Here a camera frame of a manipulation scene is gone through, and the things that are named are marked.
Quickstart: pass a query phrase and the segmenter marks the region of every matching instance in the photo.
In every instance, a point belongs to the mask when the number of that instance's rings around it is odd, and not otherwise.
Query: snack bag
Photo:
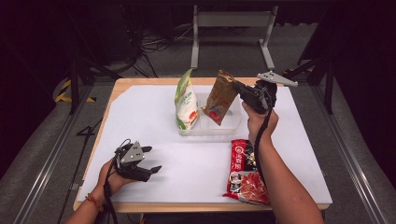
[[[181,130],[189,130],[199,115],[198,100],[190,81],[191,71],[181,77],[175,94],[177,126]]]
[[[213,119],[219,126],[225,114],[233,103],[233,99],[238,94],[233,89],[234,78],[227,72],[219,70],[216,82],[203,106],[204,113]]]
[[[235,139],[231,142],[231,171],[227,193],[223,196],[244,203],[269,204],[267,187],[256,167],[253,146],[245,139]]]

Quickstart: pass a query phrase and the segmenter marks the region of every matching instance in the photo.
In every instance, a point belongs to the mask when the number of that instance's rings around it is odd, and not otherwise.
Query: plastic container
[[[236,133],[241,123],[241,103],[239,96],[236,96],[227,111],[221,126],[219,126],[213,119],[204,114],[202,106],[206,105],[209,92],[196,92],[199,107],[199,117],[195,121],[190,130],[180,130],[180,135],[184,136],[205,136],[205,135],[232,135]]]

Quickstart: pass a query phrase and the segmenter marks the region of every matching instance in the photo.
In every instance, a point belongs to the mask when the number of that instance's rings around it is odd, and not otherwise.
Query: gray floor
[[[296,67],[296,62],[315,28],[315,24],[274,28],[269,49],[278,73]],[[255,77],[257,73],[265,72],[266,66],[257,44],[260,34],[261,31],[250,28],[242,34],[234,34],[224,29],[201,32],[199,68],[193,72],[193,76],[215,77],[220,68],[235,77]],[[189,39],[185,39],[168,49],[150,53],[148,56],[157,75],[159,77],[182,75],[190,67],[191,43]],[[145,71],[150,72],[143,62],[138,63]],[[134,69],[122,75],[142,77],[136,74]],[[54,169],[47,173],[43,181],[45,187],[35,196],[36,201],[30,209],[23,210],[29,212],[18,214],[22,207],[26,208],[23,206],[26,197],[29,196],[36,178],[40,176],[47,158],[55,150],[54,146],[59,144],[58,136],[62,133],[64,125],[71,119],[68,115],[71,105],[57,103],[0,181],[0,190],[3,192],[0,196],[0,223],[12,223],[17,216],[20,218],[18,220],[23,220],[25,223],[55,223],[58,220],[84,146],[84,136],[76,136],[76,134],[87,126],[93,127],[103,116],[113,85],[114,81],[110,78],[97,78],[89,92],[89,96],[96,97],[97,101],[84,103],[73,117],[76,120],[70,127],[64,146],[60,149],[59,160],[56,160]],[[292,88],[291,92],[332,195],[333,204],[326,210],[326,223],[396,223],[394,212],[396,191],[364,144],[338,87],[334,87],[332,118],[336,120],[346,145],[351,149],[353,158],[356,159],[367,179],[373,196],[362,195],[358,191],[359,183],[353,178],[349,165],[342,156],[336,136],[327,122],[328,115],[323,113],[314,88],[301,81],[300,86]],[[95,137],[96,135],[89,139],[82,153],[81,165],[73,183],[82,184],[81,179]],[[72,204],[76,196],[77,191],[72,189],[65,206],[63,220],[73,212]],[[383,217],[388,221],[381,218],[375,220],[372,217],[370,206],[365,202],[364,196],[375,199]],[[119,214],[119,219],[120,223],[130,222],[124,214]]]

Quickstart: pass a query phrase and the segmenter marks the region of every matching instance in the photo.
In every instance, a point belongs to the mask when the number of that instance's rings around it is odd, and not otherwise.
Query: floor
[[[281,74],[297,66],[315,28],[315,24],[274,28],[269,50],[276,72]],[[261,34],[250,28],[201,32],[199,67],[192,75],[215,77],[220,68],[235,77],[255,77],[267,71],[257,44]],[[190,67],[191,33],[179,40],[167,49],[148,54],[158,77],[180,77]],[[137,64],[154,76],[145,62],[139,60]],[[135,68],[121,75],[144,77]],[[333,204],[325,212],[326,223],[396,223],[396,191],[364,144],[338,86],[333,90],[331,116],[323,109],[323,83],[311,87],[304,82],[304,75],[296,79],[299,87],[290,90],[332,195]],[[80,95],[96,101],[84,99],[74,115],[69,115],[70,103],[57,103],[0,181],[0,223],[63,222],[72,214],[96,138],[86,138],[82,131],[90,126],[97,133],[113,86],[112,78],[100,76],[92,86],[80,86]],[[54,91],[54,99],[59,88]],[[130,218],[119,214],[120,223],[133,223]]]

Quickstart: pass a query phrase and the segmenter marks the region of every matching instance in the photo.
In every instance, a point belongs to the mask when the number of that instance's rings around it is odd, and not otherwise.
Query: metal rail
[[[344,139],[342,131],[338,126],[337,121],[335,120],[333,115],[330,115],[327,112],[327,108],[325,104],[323,104],[323,100],[322,100],[324,99],[323,93],[321,92],[320,88],[317,86],[311,87],[311,90],[314,93],[316,101],[318,102],[320,109],[322,110],[329,126],[332,129],[332,133],[334,134],[337,143],[339,145],[338,148],[339,153],[343,158],[344,164],[346,165],[346,168],[349,171],[353,183],[355,184],[356,190],[361,196],[361,200],[363,201],[363,204],[367,210],[367,213],[370,216],[370,219],[372,220],[373,223],[388,224],[389,221],[386,218],[385,214],[382,212],[381,208],[379,207],[378,202],[376,201],[375,195],[373,193],[373,190],[370,187],[370,184],[367,181],[367,178],[363,170],[359,166],[359,163],[356,160],[352,149]]]
[[[78,117],[78,114],[81,111],[81,108],[84,106],[83,104],[84,100],[81,99],[87,99],[89,97],[91,90],[92,90],[92,86],[83,87],[82,94],[79,100],[81,103],[78,105],[73,115],[70,115],[67,118],[62,128],[62,131],[52,148],[51,153],[49,154],[43,168],[38,174],[37,179],[35,180],[35,183],[33,184],[29,192],[29,195],[26,197],[26,200],[24,201],[20,212],[15,217],[13,222],[14,224],[26,223],[29,220],[29,217],[33,214],[33,211],[35,210],[35,206],[37,205],[38,200],[41,197],[41,194],[43,193],[48,181],[50,180],[50,176],[52,175],[55,165],[58,162],[64,150],[64,145],[67,137],[70,134],[70,130],[73,127],[76,118]]]

